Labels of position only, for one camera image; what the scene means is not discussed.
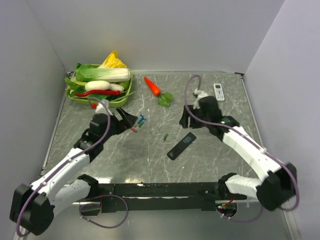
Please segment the black remote control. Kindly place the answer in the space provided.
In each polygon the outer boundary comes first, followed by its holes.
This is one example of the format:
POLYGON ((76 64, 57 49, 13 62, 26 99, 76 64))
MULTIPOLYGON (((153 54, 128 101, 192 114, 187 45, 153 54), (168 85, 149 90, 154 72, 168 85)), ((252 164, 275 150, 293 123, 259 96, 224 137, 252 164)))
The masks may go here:
POLYGON ((197 137, 189 132, 167 153, 167 156, 174 161, 196 139, 197 137))

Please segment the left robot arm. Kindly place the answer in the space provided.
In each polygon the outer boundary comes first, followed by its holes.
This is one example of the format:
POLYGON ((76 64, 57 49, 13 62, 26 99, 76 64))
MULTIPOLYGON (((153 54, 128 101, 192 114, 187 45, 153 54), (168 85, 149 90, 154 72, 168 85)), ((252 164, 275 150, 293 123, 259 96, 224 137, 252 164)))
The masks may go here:
POLYGON ((99 182, 95 178, 82 175, 71 184, 68 181, 102 152, 110 137, 130 129, 138 119, 121 107, 116 111, 121 119, 108 110, 96 113, 63 160, 30 185, 21 184, 15 189, 9 213, 11 221, 38 236, 72 203, 98 197, 99 182))

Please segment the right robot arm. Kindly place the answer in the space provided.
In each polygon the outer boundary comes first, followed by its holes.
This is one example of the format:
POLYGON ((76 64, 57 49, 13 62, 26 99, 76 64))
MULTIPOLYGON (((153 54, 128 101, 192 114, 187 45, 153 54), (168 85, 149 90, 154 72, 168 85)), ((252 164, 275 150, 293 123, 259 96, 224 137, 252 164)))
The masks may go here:
POLYGON ((223 199, 240 194, 257 199, 269 211, 298 197, 297 170, 284 164, 258 145, 232 116, 223 115, 216 98, 203 91, 194 93, 192 105, 183 109, 183 128, 207 128, 213 136, 232 148, 253 169, 256 178, 229 173, 220 179, 218 193, 223 199))

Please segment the white remote control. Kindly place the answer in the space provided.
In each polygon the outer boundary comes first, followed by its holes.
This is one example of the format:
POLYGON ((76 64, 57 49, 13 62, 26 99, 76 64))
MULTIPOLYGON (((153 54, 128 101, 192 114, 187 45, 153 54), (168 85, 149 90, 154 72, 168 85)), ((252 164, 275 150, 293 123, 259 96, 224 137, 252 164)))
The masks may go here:
POLYGON ((214 93, 215 93, 215 98, 218 102, 224 102, 225 101, 225 96, 223 92, 222 85, 220 83, 214 83, 213 84, 214 88, 214 93))

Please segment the orange toy carrot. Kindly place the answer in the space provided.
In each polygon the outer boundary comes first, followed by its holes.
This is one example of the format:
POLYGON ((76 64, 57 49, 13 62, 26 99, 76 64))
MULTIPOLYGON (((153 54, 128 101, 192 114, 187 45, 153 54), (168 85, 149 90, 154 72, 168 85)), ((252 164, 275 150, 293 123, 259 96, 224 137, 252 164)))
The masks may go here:
POLYGON ((158 86, 146 76, 144 77, 144 81, 151 92, 157 97, 157 103, 163 107, 169 108, 173 99, 173 95, 170 92, 162 92, 158 86))

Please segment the red chili pepper toy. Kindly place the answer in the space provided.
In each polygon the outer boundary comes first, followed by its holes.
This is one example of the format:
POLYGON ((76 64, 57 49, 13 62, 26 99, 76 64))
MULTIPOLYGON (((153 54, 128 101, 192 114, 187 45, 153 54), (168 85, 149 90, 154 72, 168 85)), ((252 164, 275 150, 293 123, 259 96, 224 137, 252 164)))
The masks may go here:
POLYGON ((121 91, 119 90, 101 90, 101 89, 94 89, 94 90, 90 90, 90 91, 87 91, 87 92, 84 92, 84 93, 76 93, 75 95, 77 97, 86 97, 86 96, 89 96, 89 95, 92 95, 92 94, 99 94, 99 95, 106 95, 106 96, 118 96, 121 94, 121 91))

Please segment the white radish toy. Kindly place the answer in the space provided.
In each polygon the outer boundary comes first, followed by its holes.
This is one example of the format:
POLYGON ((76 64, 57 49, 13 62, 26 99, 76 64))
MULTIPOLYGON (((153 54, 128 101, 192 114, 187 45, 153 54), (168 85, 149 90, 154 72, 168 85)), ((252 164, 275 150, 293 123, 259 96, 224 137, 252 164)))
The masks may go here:
POLYGON ((125 90, 125 88, 119 84, 109 83, 104 80, 96 80, 96 81, 87 82, 84 86, 84 89, 86 91, 110 90, 110 91, 120 91, 120 92, 123 92, 125 90))

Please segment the napa cabbage toy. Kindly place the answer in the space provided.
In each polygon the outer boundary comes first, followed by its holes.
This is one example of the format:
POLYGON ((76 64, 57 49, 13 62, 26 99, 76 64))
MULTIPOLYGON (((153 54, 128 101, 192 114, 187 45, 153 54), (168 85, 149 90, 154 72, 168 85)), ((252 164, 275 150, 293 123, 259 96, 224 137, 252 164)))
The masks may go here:
POLYGON ((110 83, 125 82, 131 79, 128 68, 103 68, 96 64, 78 63, 74 71, 79 82, 107 81, 110 83))

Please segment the yellow leaf toy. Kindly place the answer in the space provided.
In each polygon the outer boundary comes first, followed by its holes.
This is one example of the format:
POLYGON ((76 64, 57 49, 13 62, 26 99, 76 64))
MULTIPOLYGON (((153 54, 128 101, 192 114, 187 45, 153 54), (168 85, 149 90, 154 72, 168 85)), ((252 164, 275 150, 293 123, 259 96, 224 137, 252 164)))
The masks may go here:
POLYGON ((98 68, 127 68, 127 66, 118 58, 118 52, 114 50, 98 68))

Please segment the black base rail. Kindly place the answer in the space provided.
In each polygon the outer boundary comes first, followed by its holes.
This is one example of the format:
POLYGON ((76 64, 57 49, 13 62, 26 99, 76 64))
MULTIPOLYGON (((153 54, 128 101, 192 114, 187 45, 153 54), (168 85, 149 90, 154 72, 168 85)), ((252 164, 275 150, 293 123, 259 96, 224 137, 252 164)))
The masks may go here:
POLYGON ((81 201, 101 203, 102 213, 125 211, 123 198, 130 211, 190 210, 215 211, 216 203, 246 200, 232 194, 218 182, 178 183, 100 183, 92 194, 81 201))

